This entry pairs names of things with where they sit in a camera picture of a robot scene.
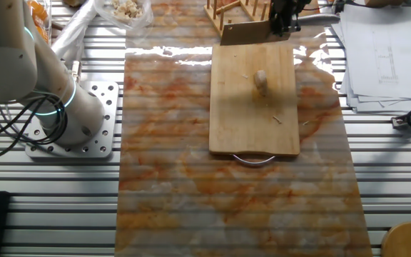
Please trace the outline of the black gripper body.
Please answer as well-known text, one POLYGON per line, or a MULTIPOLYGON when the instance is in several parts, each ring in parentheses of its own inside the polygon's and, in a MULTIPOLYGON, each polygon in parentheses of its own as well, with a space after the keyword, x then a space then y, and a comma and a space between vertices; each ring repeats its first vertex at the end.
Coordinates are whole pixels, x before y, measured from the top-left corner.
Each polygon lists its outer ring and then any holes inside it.
POLYGON ((298 13, 298 6, 298 0, 271 0, 269 20, 290 22, 292 16, 298 13))

